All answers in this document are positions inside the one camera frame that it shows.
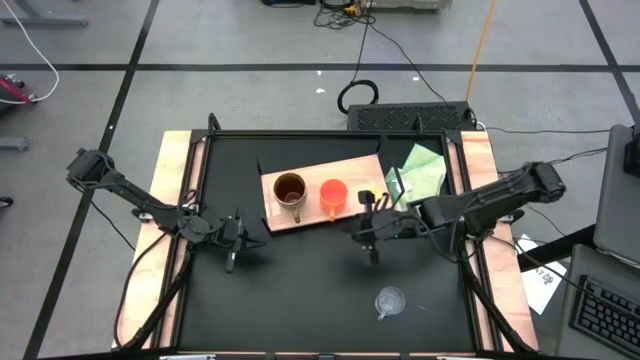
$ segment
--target orange cup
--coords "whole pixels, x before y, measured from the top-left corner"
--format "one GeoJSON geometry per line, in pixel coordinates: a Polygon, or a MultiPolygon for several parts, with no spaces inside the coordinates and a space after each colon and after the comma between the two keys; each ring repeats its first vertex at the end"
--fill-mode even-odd
{"type": "Polygon", "coordinates": [[[336,219],[336,214],[344,210],[347,203],[347,185],[342,181],[331,179],[327,180],[320,187],[320,205],[322,210],[329,214],[329,221],[336,219]]]}

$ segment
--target green cloth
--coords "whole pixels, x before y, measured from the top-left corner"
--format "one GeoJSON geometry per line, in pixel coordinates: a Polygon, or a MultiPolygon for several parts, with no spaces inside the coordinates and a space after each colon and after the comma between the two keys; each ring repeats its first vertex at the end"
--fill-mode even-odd
{"type": "MultiPolygon", "coordinates": [[[[447,166],[443,156],[414,144],[404,166],[398,169],[398,172],[402,178],[405,193],[396,205],[396,210],[406,211],[407,202],[436,196],[440,193],[440,188],[447,175],[447,166]]],[[[395,201],[401,190],[393,168],[389,169],[384,180],[389,188],[391,199],[395,201]]]]}

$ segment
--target gray floor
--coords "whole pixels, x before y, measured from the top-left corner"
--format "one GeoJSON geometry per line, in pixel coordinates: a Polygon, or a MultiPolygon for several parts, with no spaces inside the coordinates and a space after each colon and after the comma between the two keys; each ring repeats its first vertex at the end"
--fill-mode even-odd
{"type": "MultiPolygon", "coordinates": [[[[56,63],[129,62],[149,0],[51,0],[43,7],[85,15],[87,28],[30,30],[56,63]]],[[[621,64],[640,64],[640,6],[634,0],[590,1],[621,64]]],[[[456,0],[433,14],[381,14],[378,29],[403,45],[416,63],[469,64],[489,0],[456,0]]],[[[362,26],[344,31],[313,27],[315,8],[271,9],[253,0],[161,0],[141,63],[354,63],[362,26]]],[[[3,63],[39,63],[21,33],[0,26],[3,63]]],[[[363,62],[404,63],[395,46],[375,33],[363,62]]],[[[578,1],[500,1],[485,43],[486,64],[606,64],[578,1]]],[[[351,71],[137,72],[110,154],[133,182],[148,188],[162,133],[202,128],[214,111],[227,129],[342,129],[335,99],[351,71]]],[[[44,71],[18,72],[39,94],[52,84],[44,71]]],[[[464,98],[468,73],[425,72],[447,99],[464,98]]],[[[381,102],[436,101],[413,72],[362,72],[381,89],[381,102]]],[[[640,94],[640,74],[624,74],[640,94]]],[[[60,87],[36,108],[4,116],[0,134],[26,135],[26,153],[0,153],[0,193],[16,200],[0,214],[0,353],[21,357],[73,220],[79,194],[64,181],[79,147],[98,146],[123,72],[61,72],[60,87]]],[[[348,103],[369,101],[355,89],[348,103]]],[[[488,126],[508,129],[603,129],[633,123],[608,73],[479,73],[471,101],[488,126]]],[[[491,133],[498,167],[551,160],[606,146],[600,135],[491,133]]],[[[558,166],[568,186],[559,202],[536,206],[564,232],[595,219],[603,155],[558,166]]],[[[139,224],[124,202],[98,194],[96,203],[135,240],[139,224]]],[[[551,240],[559,235],[539,215],[516,224],[516,234],[551,240]]],[[[54,311],[40,356],[105,351],[132,252],[91,210],[54,311]]],[[[535,317],[543,349],[553,346],[550,306],[535,317]]]]}

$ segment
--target clear plastic cup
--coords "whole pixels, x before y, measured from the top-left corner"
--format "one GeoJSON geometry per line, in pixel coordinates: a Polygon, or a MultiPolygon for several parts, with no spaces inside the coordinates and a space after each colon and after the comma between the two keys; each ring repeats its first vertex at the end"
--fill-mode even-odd
{"type": "Polygon", "coordinates": [[[381,321],[385,316],[398,315],[404,310],[404,294],[397,287],[388,286],[380,291],[375,304],[380,314],[378,321],[381,321]]]}

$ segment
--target brown mug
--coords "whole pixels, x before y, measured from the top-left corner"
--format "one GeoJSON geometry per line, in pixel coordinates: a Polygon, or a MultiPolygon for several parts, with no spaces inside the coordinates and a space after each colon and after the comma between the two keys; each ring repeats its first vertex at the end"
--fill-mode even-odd
{"type": "Polygon", "coordinates": [[[278,176],[273,184],[273,193],[278,204],[291,212],[296,224],[300,223],[300,208],[307,199],[307,185],[302,176],[294,173],[278,176]]]}

